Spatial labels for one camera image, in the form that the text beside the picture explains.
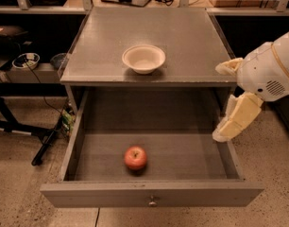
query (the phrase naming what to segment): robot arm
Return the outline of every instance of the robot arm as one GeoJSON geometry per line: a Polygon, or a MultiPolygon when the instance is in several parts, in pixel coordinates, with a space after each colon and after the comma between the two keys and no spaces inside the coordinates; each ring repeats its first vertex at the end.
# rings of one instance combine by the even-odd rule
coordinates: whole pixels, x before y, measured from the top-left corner
{"type": "Polygon", "coordinates": [[[264,101],[289,95],[289,32],[273,43],[262,44],[244,59],[225,61],[215,69],[235,76],[245,91],[239,97],[229,97],[226,115],[212,133],[214,140],[225,142],[255,120],[264,101]]]}

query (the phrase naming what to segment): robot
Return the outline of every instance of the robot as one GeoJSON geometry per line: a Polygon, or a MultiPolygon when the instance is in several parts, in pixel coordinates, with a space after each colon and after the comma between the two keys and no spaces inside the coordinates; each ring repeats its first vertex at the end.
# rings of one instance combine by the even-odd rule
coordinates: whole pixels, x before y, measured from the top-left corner
{"type": "Polygon", "coordinates": [[[289,32],[246,55],[218,64],[215,70],[236,77],[244,92],[229,96],[225,116],[212,133],[218,142],[240,134],[261,112],[263,103],[289,95],[289,32]]]}

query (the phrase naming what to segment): floor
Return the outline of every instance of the floor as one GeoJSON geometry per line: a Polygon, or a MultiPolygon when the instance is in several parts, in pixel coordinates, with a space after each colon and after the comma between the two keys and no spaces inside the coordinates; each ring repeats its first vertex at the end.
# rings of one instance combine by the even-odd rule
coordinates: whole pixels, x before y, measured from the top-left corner
{"type": "MultiPolygon", "coordinates": [[[[60,110],[65,98],[46,101],[60,110]]],[[[6,103],[25,124],[52,128],[59,116],[42,97],[6,97],[6,103]]],[[[102,208],[97,226],[288,227],[289,133],[277,114],[265,107],[233,144],[246,180],[264,185],[247,207],[102,208]]],[[[40,146],[34,136],[0,131],[0,226],[95,226],[98,209],[57,209],[40,193],[41,184],[57,180],[67,141],[59,134],[42,165],[32,166],[40,146]]]]}

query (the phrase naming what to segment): apple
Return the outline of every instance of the apple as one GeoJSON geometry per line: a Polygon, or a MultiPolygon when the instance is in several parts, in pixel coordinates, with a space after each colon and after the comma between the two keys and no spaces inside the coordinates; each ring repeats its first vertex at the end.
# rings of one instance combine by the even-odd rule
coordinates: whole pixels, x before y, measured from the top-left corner
{"type": "Polygon", "coordinates": [[[125,153],[125,164],[131,170],[140,170],[146,165],[146,153],[140,146],[129,147],[125,153]]]}

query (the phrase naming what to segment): open drawer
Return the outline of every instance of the open drawer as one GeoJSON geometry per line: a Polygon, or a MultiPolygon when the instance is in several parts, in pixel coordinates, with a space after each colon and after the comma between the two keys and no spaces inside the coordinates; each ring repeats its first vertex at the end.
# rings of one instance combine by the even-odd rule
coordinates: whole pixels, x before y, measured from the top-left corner
{"type": "Polygon", "coordinates": [[[93,88],[80,104],[58,183],[42,185],[56,207],[246,206],[263,191],[245,181],[232,143],[212,132],[209,88],[93,88]],[[124,164],[141,145],[147,166],[124,164]]]}

